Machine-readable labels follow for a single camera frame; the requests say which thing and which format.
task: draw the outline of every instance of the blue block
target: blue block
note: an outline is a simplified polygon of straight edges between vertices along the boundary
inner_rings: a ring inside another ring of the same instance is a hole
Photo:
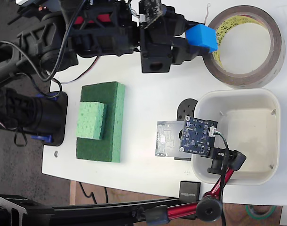
[[[185,32],[188,43],[192,46],[205,47],[210,53],[218,50],[215,30],[203,24],[196,25]]]

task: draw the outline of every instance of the tape roll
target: tape roll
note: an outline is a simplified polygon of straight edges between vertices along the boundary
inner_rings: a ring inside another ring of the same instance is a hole
[[[253,6],[235,6],[217,15],[209,24],[216,30],[218,47],[224,36],[233,27],[245,24],[258,24],[268,30],[271,46],[266,60],[257,69],[245,74],[233,74],[224,70],[220,52],[203,56],[207,69],[221,82],[235,89],[259,88],[273,80],[282,68],[285,59],[285,44],[279,27],[265,11]]]

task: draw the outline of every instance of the small black device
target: small black device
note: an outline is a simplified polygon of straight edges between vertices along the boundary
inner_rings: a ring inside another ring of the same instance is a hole
[[[200,182],[181,181],[179,189],[180,203],[191,203],[199,201]]]

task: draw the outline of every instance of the white tray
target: white tray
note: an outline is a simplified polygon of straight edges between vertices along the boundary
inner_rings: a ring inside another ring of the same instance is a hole
[[[230,150],[246,157],[242,168],[228,182],[231,185],[261,185],[276,172],[279,164],[280,105],[266,89],[238,89],[210,92],[198,102],[195,118],[218,122],[217,130],[227,139]],[[225,148],[220,137],[215,147]],[[211,159],[193,155],[192,168],[205,183],[218,175],[207,173]]]

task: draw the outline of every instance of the dark green sponge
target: dark green sponge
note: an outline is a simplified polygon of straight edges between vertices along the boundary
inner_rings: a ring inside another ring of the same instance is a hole
[[[94,161],[120,162],[120,144],[125,86],[107,82],[83,86],[81,102],[107,105],[102,140],[77,138],[77,158]]]

